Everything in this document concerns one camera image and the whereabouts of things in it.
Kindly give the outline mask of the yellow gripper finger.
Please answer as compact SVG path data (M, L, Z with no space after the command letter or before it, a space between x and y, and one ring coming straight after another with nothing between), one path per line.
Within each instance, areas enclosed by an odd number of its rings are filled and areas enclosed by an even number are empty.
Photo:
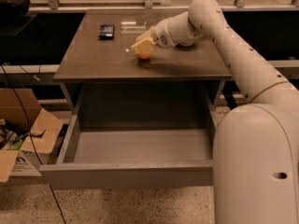
M135 42L131 46L131 49L136 54L152 53L154 50L154 46L155 46L155 44L154 44L153 40L151 38L146 38L146 39Z

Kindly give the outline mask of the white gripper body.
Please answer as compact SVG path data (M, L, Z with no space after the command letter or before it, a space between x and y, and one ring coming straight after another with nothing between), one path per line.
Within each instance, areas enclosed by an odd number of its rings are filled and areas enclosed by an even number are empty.
M135 40L136 44L142 44L149 41L153 48L155 46L162 49L174 47L177 43L170 35L169 24L169 19L160 21L155 26L152 26L147 32L140 35Z

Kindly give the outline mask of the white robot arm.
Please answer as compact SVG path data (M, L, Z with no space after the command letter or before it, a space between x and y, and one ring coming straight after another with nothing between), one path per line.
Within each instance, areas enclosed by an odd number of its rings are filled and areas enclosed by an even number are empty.
M212 40L245 104L220 122L213 144L215 224L299 224L299 90L223 16L216 0L160 21L132 46L155 48Z

